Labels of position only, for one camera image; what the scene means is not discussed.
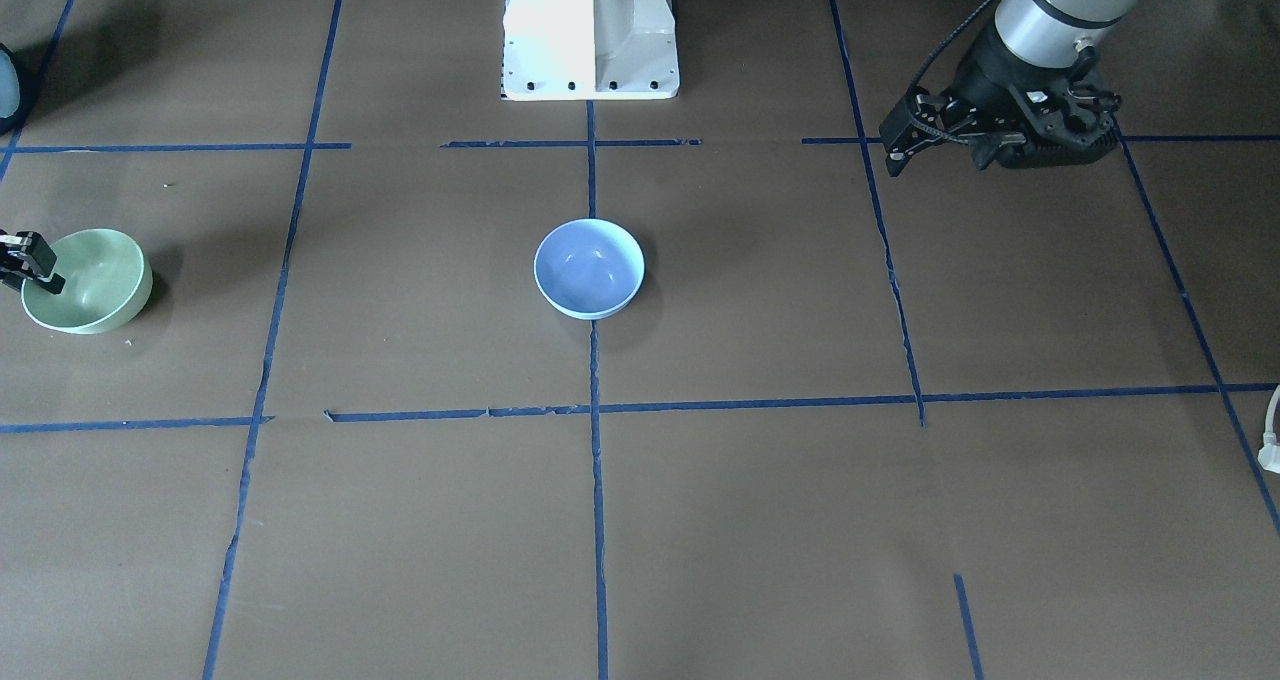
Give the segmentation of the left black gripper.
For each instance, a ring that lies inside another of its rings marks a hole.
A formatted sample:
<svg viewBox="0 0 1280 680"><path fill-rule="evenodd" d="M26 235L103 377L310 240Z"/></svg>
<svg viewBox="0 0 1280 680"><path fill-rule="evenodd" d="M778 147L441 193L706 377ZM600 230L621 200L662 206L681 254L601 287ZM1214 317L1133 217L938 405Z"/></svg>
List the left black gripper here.
<svg viewBox="0 0 1280 680"><path fill-rule="evenodd" d="M1120 146L1121 97L1106 88L1101 54L1085 46L1066 68L1041 68L984 28L955 78L934 95L913 86L879 125L886 172L900 177L919 152L959 143L978 172L996 163L1038 169L1097 163Z"/></svg>

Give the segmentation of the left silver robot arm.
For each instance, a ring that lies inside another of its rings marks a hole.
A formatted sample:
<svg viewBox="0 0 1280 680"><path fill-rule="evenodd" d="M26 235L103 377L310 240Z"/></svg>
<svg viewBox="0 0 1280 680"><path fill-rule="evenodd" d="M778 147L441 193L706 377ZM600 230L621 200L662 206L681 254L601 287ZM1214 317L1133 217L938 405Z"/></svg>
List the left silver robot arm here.
<svg viewBox="0 0 1280 680"><path fill-rule="evenodd" d="M1100 74L1100 46L1140 0L986 0L982 28L947 87L918 70L879 125L884 165L899 177L927 150L955 143L975 169L1068 168L1119 146L1121 97Z"/></svg>

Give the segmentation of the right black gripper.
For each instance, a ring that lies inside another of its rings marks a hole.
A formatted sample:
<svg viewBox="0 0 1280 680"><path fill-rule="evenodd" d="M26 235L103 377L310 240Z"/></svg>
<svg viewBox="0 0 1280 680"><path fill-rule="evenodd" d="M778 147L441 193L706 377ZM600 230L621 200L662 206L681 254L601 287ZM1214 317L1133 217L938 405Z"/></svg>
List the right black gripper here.
<svg viewBox="0 0 1280 680"><path fill-rule="evenodd" d="M49 295L60 295L65 278L55 273L58 256L50 243L37 232L1 233L3 283L23 283L31 279Z"/></svg>

